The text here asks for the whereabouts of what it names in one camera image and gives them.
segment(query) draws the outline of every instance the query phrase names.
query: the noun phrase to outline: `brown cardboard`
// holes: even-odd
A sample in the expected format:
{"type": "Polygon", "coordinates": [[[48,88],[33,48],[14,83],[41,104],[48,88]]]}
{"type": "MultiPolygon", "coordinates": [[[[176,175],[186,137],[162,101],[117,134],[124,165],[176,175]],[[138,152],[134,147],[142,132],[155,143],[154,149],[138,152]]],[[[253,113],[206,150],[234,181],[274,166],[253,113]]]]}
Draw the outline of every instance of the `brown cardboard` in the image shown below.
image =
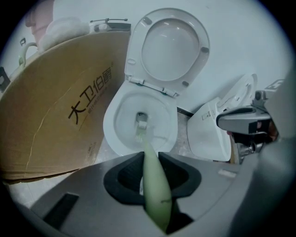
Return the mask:
{"type": "Polygon", "coordinates": [[[0,169],[7,180],[92,165],[105,111],[124,81],[130,33],[64,42],[25,67],[0,100],[0,169]]]}

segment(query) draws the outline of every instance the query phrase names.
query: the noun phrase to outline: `gray floor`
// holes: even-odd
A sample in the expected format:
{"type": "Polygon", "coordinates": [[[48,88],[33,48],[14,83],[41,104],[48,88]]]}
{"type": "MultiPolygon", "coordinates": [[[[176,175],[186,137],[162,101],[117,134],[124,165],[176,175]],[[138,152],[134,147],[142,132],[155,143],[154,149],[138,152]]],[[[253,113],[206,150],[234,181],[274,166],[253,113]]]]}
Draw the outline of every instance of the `gray floor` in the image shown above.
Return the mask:
{"type": "MultiPolygon", "coordinates": [[[[189,117],[178,113],[178,138],[171,153],[202,160],[202,158],[194,156],[190,150],[187,139],[188,119],[189,117]]],[[[111,160],[116,157],[118,157],[118,155],[110,148],[104,138],[95,164],[111,160]]],[[[52,189],[69,175],[71,175],[71,173],[52,178],[45,178],[35,182],[13,184],[9,185],[9,190],[15,201],[30,208],[43,194],[52,189]]]]}

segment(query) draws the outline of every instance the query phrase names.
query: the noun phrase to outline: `cardboard box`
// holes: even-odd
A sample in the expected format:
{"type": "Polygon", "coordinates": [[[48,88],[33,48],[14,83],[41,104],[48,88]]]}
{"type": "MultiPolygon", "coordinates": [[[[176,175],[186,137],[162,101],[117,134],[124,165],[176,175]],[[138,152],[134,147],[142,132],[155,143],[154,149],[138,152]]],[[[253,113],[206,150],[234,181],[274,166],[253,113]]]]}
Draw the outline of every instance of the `cardboard box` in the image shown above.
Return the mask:
{"type": "Polygon", "coordinates": [[[124,81],[129,32],[66,41],[25,67],[0,100],[0,169],[7,180],[92,165],[105,111],[124,81]]]}

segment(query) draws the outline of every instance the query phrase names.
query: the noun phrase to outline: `white toilet seat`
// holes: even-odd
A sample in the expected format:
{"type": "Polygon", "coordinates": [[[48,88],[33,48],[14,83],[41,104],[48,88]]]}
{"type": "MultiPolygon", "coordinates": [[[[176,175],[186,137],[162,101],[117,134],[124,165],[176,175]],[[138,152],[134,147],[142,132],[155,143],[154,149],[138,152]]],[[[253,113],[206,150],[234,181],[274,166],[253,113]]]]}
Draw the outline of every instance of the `white toilet seat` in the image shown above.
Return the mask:
{"type": "Polygon", "coordinates": [[[150,142],[156,153],[173,148],[178,134],[174,97],[204,67],[209,46],[202,24],[182,10],[159,9],[139,21],[129,41],[124,70],[127,80],[109,104],[103,122],[106,140],[117,154],[124,156],[142,150],[136,140],[133,144],[130,141],[136,131],[136,113],[144,112],[143,109],[153,114],[148,114],[151,119],[146,134],[149,139],[148,128],[155,126],[150,142]]]}
{"type": "MultiPolygon", "coordinates": [[[[140,143],[138,143],[138,147],[131,148],[127,145],[127,142],[118,135],[118,131],[116,131],[118,128],[116,128],[116,119],[118,117],[119,109],[122,105],[122,103],[125,102],[125,100],[135,94],[142,94],[142,95],[148,95],[154,98],[155,100],[158,100],[159,103],[162,103],[164,108],[163,110],[166,110],[166,114],[168,115],[169,119],[168,121],[165,119],[164,122],[167,123],[167,128],[165,134],[157,133],[159,131],[154,131],[156,133],[157,138],[152,142],[152,146],[154,147],[156,153],[158,151],[170,151],[173,146],[175,145],[175,142],[177,140],[177,134],[178,134],[178,118],[177,118],[177,102],[174,98],[162,95],[156,90],[152,90],[147,87],[140,87],[134,83],[130,83],[128,81],[125,81],[116,95],[114,96],[113,100],[108,106],[108,109],[104,116],[103,121],[103,129],[104,129],[104,135],[105,138],[110,145],[110,147],[119,155],[124,156],[128,154],[133,154],[139,151],[143,151],[140,143]]],[[[133,106],[136,106],[137,101],[135,101],[134,104],[129,104],[130,109],[133,109],[133,106]]],[[[131,123],[134,123],[136,118],[136,110],[135,114],[131,114],[132,118],[130,120],[131,123]]],[[[163,116],[164,111],[160,113],[155,119],[161,119],[163,116]]]]}

